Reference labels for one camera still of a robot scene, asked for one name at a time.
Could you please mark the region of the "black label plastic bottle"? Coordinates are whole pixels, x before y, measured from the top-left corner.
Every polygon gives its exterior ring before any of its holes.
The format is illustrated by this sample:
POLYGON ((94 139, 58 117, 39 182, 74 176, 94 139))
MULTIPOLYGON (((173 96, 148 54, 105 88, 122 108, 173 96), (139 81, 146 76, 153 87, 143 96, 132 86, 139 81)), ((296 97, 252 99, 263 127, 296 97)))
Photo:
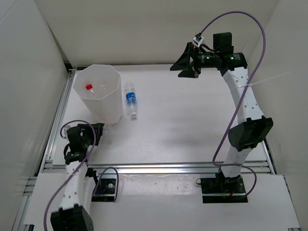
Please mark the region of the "black label plastic bottle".
POLYGON ((98 123, 97 124, 97 134, 99 136, 107 136, 109 133, 110 133, 110 130, 111 130, 111 125, 108 125, 108 124, 104 124, 104 123, 98 123))

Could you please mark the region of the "red label plastic bottle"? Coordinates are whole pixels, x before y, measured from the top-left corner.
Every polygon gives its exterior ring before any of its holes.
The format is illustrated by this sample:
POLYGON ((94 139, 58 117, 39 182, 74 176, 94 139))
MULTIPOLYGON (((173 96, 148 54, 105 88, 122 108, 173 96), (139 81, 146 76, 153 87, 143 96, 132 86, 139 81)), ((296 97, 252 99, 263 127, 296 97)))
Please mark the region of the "red label plastic bottle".
POLYGON ((88 85, 86 86, 86 90, 87 90, 88 92, 91 92, 92 94, 94 94, 94 87, 93 87, 91 84, 88 84, 88 85))

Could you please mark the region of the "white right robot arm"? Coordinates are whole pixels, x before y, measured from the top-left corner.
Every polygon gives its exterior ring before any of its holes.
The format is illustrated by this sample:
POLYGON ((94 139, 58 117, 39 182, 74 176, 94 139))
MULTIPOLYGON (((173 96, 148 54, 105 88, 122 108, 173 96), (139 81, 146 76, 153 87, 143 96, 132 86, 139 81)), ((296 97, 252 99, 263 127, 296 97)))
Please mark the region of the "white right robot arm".
POLYGON ((233 187, 232 179, 238 178, 250 152, 273 127, 273 120, 265 117, 257 103, 248 83, 248 64, 243 53, 234 52, 232 34, 214 34, 212 49, 202 41, 203 37, 197 36, 188 42, 170 70, 179 71, 179 77, 198 78, 203 68, 216 68, 229 87, 237 111, 237 125, 227 131, 230 148, 219 170, 223 176, 216 180, 217 189, 225 193, 233 187))

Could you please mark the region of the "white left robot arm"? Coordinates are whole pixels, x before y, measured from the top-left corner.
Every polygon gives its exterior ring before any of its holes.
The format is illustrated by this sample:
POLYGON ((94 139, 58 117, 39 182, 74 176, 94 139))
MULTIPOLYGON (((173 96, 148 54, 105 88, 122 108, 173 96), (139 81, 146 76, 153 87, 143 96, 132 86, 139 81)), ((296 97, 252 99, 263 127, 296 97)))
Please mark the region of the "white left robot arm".
POLYGON ((89 150, 99 144, 103 135, 103 123, 80 123, 74 127, 65 124, 61 134, 68 144, 64 147, 66 180, 59 209, 51 213, 54 231, 92 231, 90 217, 92 193, 101 187, 97 172, 88 167, 89 150))

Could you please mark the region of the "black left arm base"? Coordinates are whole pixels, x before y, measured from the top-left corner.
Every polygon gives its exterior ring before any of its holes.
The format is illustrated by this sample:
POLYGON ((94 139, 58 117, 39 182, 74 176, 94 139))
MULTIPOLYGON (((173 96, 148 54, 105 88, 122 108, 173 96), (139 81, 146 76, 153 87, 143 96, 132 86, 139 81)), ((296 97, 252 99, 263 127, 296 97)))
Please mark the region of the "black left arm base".
POLYGON ((115 202, 118 197, 119 173, 114 167, 108 167, 99 176, 92 193, 92 202, 115 202), (114 178, 103 178, 108 171, 114 171, 114 178))

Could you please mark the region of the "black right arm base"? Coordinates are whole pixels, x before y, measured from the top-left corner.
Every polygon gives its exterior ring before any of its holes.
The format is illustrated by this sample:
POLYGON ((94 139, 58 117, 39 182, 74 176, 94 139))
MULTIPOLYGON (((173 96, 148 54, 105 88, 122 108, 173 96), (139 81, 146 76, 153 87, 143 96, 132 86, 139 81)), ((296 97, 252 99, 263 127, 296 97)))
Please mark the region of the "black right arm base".
POLYGON ((198 178, 195 183, 201 186, 203 204, 248 203, 242 177, 228 184, 222 184, 216 178, 198 178))

